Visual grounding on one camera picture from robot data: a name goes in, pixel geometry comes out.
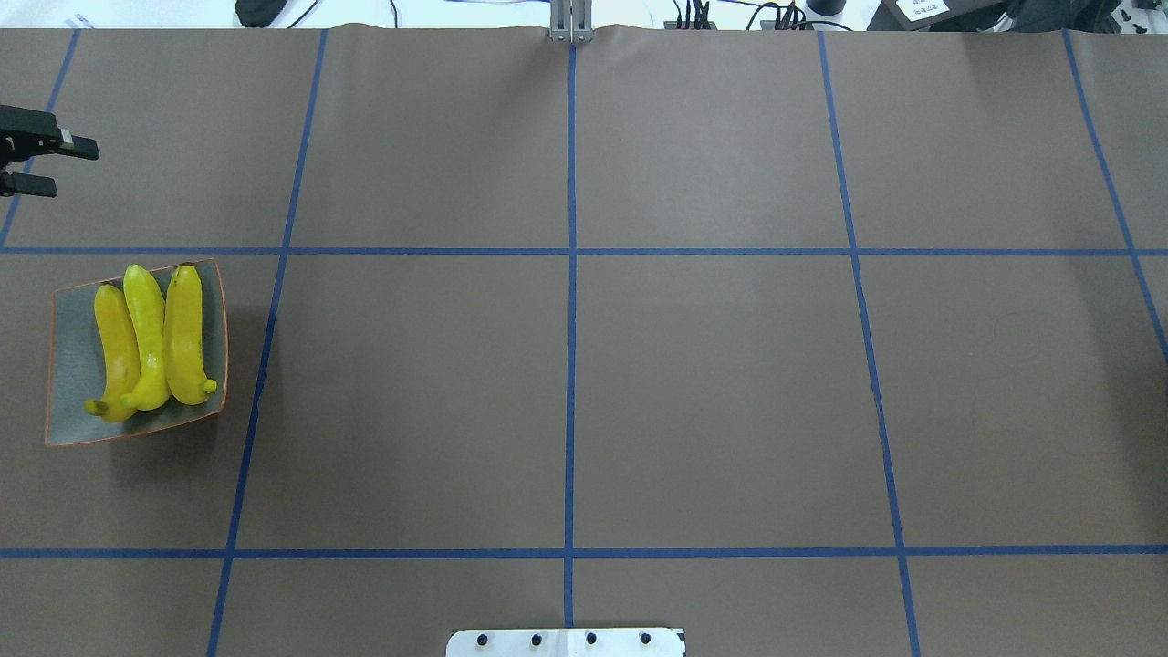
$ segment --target yellow banana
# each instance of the yellow banana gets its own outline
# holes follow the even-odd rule
[[[93,318],[105,354],[105,393],[99,400],[85,400],[85,413],[106,422],[121,422],[138,412],[121,406],[120,397],[133,389],[139,373],[134,325],[121,290],[109,283],[99,286],[93,297]]]
[[[174,270],[166,289],[166,320],[162,323],[166,382],[174,399],[187,406],[207,401],[218,383],[203,369],[203,283],[189,264]]]
[[[152,410],[171,399],[162,353],[162,290],[154,276],[137,264],[126,269],[121,289],[134,325],[141,375],[133,390],[121,395],[120,401],[126,408]]]

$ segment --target brown rim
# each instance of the brown rim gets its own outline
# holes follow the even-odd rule
[[[90,286],[95,286],[95,285],[104,285],[106,283],[117,283],[117,282],[120,282],[123,278],[125,278],[125,276],[119,276],[117,278],[103,278],[100,281],[93,281],[93,282],[90,282],[90,283],[82,283],[79,285],[70,285],[68,288],[61,288],[58,290],[54,290],[53,291],[53,313],[50,316],[51,319],[49,321],[49,389],[48,389],[48,403],[46,403],[46,406],[44,406],[44,408],[46,408],[46,410],[44,410],[44,447],[47,447],[49,449],[60,449],[60,448],[77,447],[77,445],[91,445],[93,443],[107,443],[110,441],[120,441],[120,440],[124,440],[124,438],[135,438],[138,436],[145,436],[147,434],[157,434],[158,431],[165,431],[167,429],[173,429],[175,427],[181,427],[183,424],[190,424],[192,422],[197,422],[200,420],[206,420],[207,417],[210,417],[211,415],[216,415],[216,414],[218,414],[220,412],[223,410],[223,408],[227,406],[227,392],[228,392],[229,379],[230,379],[229,373],[231,371],[231,361],[230,361],[231,351],[228,348],[228,346],[229,346],[228,345],[228,340],[229,340],[230,332],[228,331],[228,326],[227,326],[227,296],[223,293],[223,272],[220,270],[218,262],[215,258],[203,258],[203,260],[196,260],[196,261],[190,261],[190,262],[182,262],[182,263],[179,263],[179,264],[172,264],[169,267],[159,267],[159,268],[155,268],[155,269],[147,269],[146,271],[148,271],[151,274],[154,274],[155,271],[167,271],[167,270],[171,270],[171,269],[178,269],[182,264],[200,264],[200,263],[203,263],[203,262],[209,262],[209,263],[211,263],[211,267],[215,268],[215,283],[218,285],[218,290],[220,290],[220,312],[223,314],[223,376],[222,376],[222,379],[223,379],[223,381],[222,381],[222,383],[223,383],[223,396],[220,397],[218,408],[216,408],[214,410],[208,410],[207,413],[204,413],[203,415],[200,415],[197,417],[192,417],[189,420],[183,420],[182,422],[174,422],[173,424],[166,424],[165,427],[154,427],[154,428],[151,428],[151,429],[144,429],[141,431],[134,431],[133,434],[121,434],[121,435],[118,435],[118,436],[110,436],[107,438],[95,438],[92,441],[82,441],[82,442],[78,442],[78,443],[50,443],[49,442],[49,433],[53,429],[53,379],[54,379],[54,376],[53,376],[53,365],[54,365],[54,361],[56,360],[56,355],[57,355],[57,348],[56,348],[56,346],[57,346],[56,345],[56,343],[57,343],[57,295],[60,295],[61,292],[68,292],[69,290],[77,290],[77,289],[81,289],[81,288],[90,288]]]

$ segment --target square bowl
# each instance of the square bowl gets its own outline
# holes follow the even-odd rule
[[[84,410],[85,400],[99,397],[105,389],[105,358],[93,318],[93,296],[97,288],[105,283],[121,288],[121,277],[63,288],[53,293],[46,445],[65,447],[142,436],[223,410],[228,374],[223,278],[218,263],[211,258],[189,264],[199,271],[203,286],[203,367],[208,378],[218,381],[218,389],[199,406],[186,406],[171,397],[160,408],[139,410],[124,422],[110,423],[89,415]],[[164,292],[178,267],[151,270]]]

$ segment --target white sticker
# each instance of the white sticker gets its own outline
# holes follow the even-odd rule
[[[910,21],[920,21],[948,11],[945,0],[896,0],[896,6]]]

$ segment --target black bag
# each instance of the black bag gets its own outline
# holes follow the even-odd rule
[[[243,27],[267,27],[287,4],[288,0],[236,0],[235,15]]]

